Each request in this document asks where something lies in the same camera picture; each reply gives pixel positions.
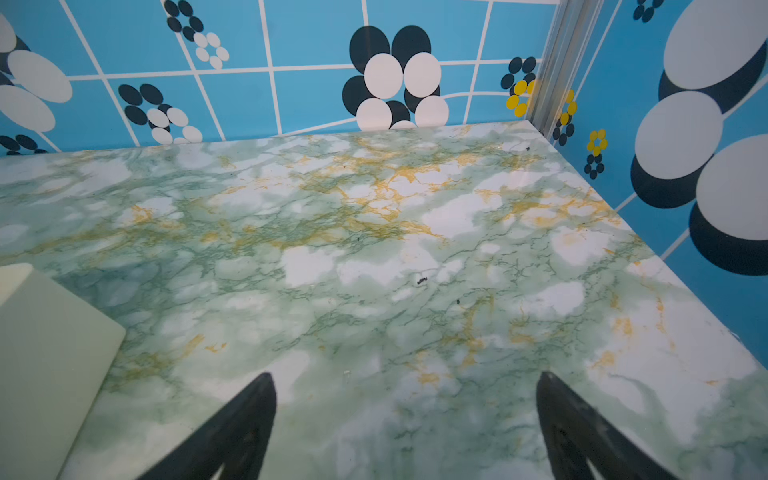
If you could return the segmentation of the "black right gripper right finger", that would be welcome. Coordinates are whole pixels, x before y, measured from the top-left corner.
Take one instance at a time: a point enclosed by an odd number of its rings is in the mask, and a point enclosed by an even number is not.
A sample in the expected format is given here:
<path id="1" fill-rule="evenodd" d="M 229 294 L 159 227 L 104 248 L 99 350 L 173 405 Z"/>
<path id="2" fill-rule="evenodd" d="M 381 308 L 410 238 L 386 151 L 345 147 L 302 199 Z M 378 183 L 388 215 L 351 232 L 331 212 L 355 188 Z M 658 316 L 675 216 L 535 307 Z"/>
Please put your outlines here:
<path id="1" fill-rule="evenodd" d="M 556 479 L 672 479 L 555 374 L 543 372 L 536 406 Z"/>

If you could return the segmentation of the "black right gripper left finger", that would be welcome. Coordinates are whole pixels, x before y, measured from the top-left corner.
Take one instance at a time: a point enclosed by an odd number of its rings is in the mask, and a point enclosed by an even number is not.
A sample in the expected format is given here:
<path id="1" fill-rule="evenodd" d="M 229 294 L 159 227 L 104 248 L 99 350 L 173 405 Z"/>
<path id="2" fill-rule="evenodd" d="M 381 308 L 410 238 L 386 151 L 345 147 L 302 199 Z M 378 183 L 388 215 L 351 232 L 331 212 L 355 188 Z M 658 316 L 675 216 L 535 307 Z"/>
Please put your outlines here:
<path id="1" fill-rule="evenodd" d="M 277 410 L 273 377 L 257 376 L 143 479 L 257 479 Z"/>

